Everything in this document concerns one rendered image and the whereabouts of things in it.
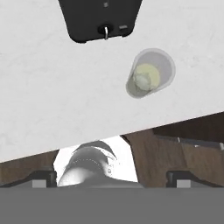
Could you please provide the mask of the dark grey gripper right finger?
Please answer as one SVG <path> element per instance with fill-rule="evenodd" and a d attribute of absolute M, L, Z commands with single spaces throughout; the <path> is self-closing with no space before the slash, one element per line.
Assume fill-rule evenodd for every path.
<path fill-rule="evenodd" d="M 190 171 L 168 171 L 166 186 L 172 188 L 221 187 L 221 185 L 196 177 Z"/>

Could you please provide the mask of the clear glass of lemonade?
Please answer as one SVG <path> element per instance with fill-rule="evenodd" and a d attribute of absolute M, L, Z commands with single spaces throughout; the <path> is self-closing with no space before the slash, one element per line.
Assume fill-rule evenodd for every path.
<path fill-rule="evenodd" d="M 174 60 L 167 52 L 158 48 L 144 49 L 133 61 L 126 91 L 131 97 L 142 99 L 170 86 L 175 74 Z"/>

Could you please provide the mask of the brown wooden cupboard front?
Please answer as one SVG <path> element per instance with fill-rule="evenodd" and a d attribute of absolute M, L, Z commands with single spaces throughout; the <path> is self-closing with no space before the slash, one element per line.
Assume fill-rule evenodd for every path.
<path fill-rule="evenodd" d="M 23 178 L 35 171 L 51 171 L 59 151 L 49 151 L 0 163 L 0 185 Z"/>
<path fill-rule="evenodd" d="M 224 151 L 163 140 L 157 135 L 224 143 L 224 112 L 123 135 L 131 146 L 137 179 L 143 186 L 164 187 L 169 170 L 190 171 L 224 186 Z"/>

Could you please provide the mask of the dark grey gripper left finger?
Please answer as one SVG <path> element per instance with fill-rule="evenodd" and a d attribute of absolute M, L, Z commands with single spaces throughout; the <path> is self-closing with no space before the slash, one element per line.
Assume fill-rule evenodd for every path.
<path fill-rule="evenodd" d="M 0 185 L 0 188 L 16 187 L 16 186 L 28 186 L 31 188 L 49 188 L 56 187 L 57 182 L 56 171 L 34 171 L 26 178 L 10 182 L 8 184 Z"/>

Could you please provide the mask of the black countertop appliance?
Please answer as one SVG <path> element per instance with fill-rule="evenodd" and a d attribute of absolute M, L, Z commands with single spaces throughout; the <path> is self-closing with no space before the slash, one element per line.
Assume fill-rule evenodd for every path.
<path fill-rule="evenodd" d="M 71 40 L 87 43 L 127 37 L 143 0 L 58 0 Z"/>

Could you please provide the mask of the white rounded object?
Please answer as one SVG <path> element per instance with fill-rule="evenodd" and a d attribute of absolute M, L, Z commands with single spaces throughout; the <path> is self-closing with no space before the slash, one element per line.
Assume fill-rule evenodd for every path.
<path fill-rule="evenodd" d="M 123 136 L 59 149 L 53 162 L 57 187 L 142 188 L 130 143 Z"/>

